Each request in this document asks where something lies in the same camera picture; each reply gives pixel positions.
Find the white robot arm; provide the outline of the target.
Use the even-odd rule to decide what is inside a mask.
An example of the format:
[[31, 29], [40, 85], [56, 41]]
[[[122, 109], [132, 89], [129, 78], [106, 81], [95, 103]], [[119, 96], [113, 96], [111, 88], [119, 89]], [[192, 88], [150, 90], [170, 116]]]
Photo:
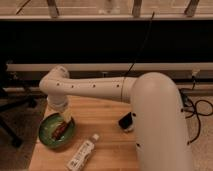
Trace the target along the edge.
[[56, 66], [39, 83], [49, 106], [63, 112], [69, 95], [131, 105], [140, 171], [195, 171], [183, 102], [174, 81], [159, 72], [139, 77], [72, 79]]

